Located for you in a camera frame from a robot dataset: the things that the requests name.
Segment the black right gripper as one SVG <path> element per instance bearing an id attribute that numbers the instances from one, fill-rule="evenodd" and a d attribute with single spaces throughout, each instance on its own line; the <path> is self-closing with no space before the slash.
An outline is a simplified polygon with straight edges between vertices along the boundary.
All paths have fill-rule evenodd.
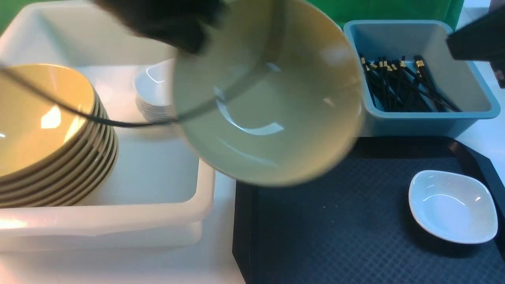
<path id="1" fill-rule="evenodd" d="M 447 46 L 455 60 L 490 63 L 500 88 L 504 88 L 504 6 L 496 7 L 486 15 L 449 34 Z"/>

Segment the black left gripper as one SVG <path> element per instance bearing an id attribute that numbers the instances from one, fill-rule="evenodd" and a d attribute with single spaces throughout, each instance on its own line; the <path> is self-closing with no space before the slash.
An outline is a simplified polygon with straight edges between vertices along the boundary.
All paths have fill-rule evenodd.
<path id="1" fill-rule="evenodd" d="M 135 36 L 198 54 L 207 41 L 206 26 L 216 26 L 223 0 L 94 0 Z"/>

